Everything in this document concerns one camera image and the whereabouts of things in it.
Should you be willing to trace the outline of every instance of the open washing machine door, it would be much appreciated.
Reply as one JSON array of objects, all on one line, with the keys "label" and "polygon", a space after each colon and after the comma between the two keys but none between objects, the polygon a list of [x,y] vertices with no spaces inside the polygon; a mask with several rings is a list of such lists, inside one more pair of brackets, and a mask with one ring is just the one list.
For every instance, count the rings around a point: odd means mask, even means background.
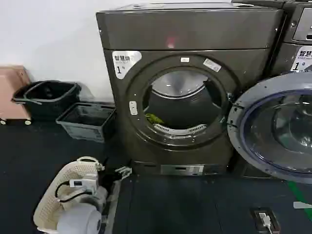
[{"label": "open washing machine door", "polygon": [[234,103],[230,140],[251,165],[277,178],[312,183],[312,73],[262,81]]}]

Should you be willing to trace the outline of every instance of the number 1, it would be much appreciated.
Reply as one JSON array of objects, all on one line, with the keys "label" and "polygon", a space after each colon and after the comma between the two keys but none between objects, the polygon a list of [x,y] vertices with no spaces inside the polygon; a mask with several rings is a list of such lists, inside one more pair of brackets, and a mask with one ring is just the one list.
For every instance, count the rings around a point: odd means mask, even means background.
[{"label": "number 1", "polygon": [[296,62],[296,67],[294,68],[294,71],[298,71],[299,62]]},{"label": "number 1", "polygon": [[120,68],[119,68],[119,67],[117,67],[117,70],[118,70],[118,72],[117,72],[117,73],[118,73],[118,74],[121,74],[121,72],[120,72]]}]

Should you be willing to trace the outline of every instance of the sticker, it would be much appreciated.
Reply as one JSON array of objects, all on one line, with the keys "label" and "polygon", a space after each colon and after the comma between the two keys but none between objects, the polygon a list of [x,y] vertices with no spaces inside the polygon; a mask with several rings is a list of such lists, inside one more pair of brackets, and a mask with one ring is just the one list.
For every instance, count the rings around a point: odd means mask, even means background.
[{"label": "sticker", "polygon": [[190,58],[183,58],[180,59],[181,62],[190,62]]},{"label": "sticker", "polygon": [[214,70],[215,72],[220,71],[221,65],[215,63],[214,61],[211,61],[210,59],[205,59],[203,63],[206,67],[209,67],[211,70]]},{"label": "sticker", "polygon": [[292,64],[291,71],[312,71],[312,46],[302,46]]},{"label": "sticker", "polygon": [[131,115],[136,116],[137,115],[137,102],[129,101],[129,109],[130,109]]},{"label": "sticker", "polygon": [[114,51],[112,56],[118,79],[124,79],[128,71],[142,58],[139,51]]}]

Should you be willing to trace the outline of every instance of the pink cabinet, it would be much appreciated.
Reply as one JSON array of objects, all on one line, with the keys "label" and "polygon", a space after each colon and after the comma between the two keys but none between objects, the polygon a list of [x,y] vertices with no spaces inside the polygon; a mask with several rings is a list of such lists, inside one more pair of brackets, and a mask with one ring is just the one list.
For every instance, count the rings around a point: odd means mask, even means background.
[{"label": "pink cabinet", "polygon": [[30,83],[23,66],[0,66],[0,123],[7,119],[24,119],[30,124],[31,117],[22,104],[11,101],[14,93]]}]

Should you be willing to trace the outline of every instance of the green line on floor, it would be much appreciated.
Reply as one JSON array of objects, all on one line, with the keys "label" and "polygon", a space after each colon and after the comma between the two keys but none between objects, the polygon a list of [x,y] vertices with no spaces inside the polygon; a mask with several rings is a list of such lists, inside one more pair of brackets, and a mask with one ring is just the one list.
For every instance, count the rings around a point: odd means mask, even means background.
[{"label": "green line on floor", "polygon": [[[289,181],[288,187],[291,189],[291,191],[293,192],[293,194],[295,195],[295,197],[297,198],[298,201],[307,203],[302,192],[298,189],[295,182]],[[304,211],[308,215],[309,220],[312,222],[312,209],[304,209]]]}]

